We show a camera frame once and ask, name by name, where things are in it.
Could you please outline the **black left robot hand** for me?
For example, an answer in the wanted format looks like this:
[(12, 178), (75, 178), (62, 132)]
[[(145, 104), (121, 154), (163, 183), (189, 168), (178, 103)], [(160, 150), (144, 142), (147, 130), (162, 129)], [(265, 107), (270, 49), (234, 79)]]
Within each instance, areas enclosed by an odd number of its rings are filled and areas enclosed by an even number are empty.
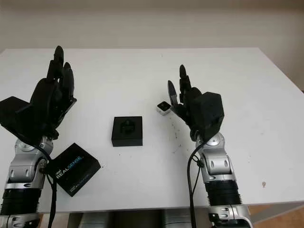
[(57, 46), (47, 76), (38, 82), (30, 99), (36, 126), (43, 136), (58, 138), (57, 128), (76, 102), (74, 88), (71, 65), (64, 61), (63, 48)]

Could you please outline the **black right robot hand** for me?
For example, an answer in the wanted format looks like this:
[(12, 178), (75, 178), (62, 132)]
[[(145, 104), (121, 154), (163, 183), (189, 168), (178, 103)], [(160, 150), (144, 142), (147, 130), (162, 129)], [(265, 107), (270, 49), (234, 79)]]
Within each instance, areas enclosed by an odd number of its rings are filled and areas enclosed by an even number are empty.
[(201, 110), (195, 105), (196, 99), (199, 98), (202, 93), (199, 89), (191, 86), (190, 78), (186, 73), (184, 65), (180, 65), (179, 75), (179, 95), (176, 93), (173, 82), (168, 81), (171, 110), (190, 128), (190, 138), (192, 141), (196, 141), (197, 137), (201, 137), (203, 142), (207, 142), (212, 136), (205, 128)]

